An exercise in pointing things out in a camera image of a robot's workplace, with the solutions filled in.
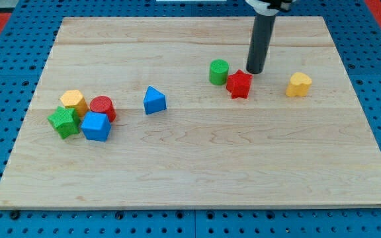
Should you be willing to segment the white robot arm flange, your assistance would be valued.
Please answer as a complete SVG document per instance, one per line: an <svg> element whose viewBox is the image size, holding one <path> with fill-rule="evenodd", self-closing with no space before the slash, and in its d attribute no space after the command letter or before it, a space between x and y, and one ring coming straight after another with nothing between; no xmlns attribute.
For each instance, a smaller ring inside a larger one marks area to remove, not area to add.
<svg viewBox="0 0 381 238"><path fill-rule="evenodd" d="M245 0L254 11L263 16L274 16L278 12L289 12L296 0Z"/></svg>

